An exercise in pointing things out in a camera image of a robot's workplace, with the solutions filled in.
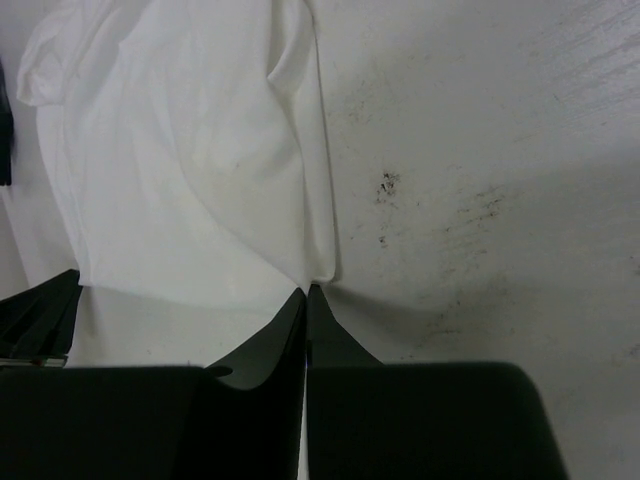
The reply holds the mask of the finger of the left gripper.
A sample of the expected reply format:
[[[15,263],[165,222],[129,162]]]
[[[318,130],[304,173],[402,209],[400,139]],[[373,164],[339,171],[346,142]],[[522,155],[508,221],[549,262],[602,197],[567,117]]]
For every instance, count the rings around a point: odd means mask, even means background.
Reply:
[[[73,344],[83,290],[69,269],[1,301],[1,366],[62,368]]]

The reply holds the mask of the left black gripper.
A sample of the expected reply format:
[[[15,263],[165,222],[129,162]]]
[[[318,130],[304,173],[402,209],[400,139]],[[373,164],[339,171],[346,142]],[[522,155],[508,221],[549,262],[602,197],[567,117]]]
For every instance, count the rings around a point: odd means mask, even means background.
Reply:
[[[0,185],[12,184],[12,153],[14,148],[14,118],[7,95],[3,65],[0,64]]]

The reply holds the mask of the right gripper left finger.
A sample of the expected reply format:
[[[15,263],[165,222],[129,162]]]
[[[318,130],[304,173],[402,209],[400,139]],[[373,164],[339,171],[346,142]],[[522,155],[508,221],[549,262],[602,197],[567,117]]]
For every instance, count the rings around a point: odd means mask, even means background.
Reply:
[[[206,368],[193,404],[200,479],[295,479],[305,376],[306,295]]]

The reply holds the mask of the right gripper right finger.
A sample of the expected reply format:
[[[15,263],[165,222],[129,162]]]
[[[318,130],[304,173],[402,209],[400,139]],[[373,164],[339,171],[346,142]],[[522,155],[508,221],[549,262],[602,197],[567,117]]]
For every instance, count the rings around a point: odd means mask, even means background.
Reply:
[[[313,479],[564,479],[537,388],[500,362],[385,364],[307,296]]]

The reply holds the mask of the white tank top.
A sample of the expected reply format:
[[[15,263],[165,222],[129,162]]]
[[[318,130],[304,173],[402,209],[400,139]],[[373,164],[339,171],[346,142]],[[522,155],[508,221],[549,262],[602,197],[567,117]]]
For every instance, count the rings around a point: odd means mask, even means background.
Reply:
[[[336,271],[303,1],[59,1],[17,75],[83,284],[261,308]]]

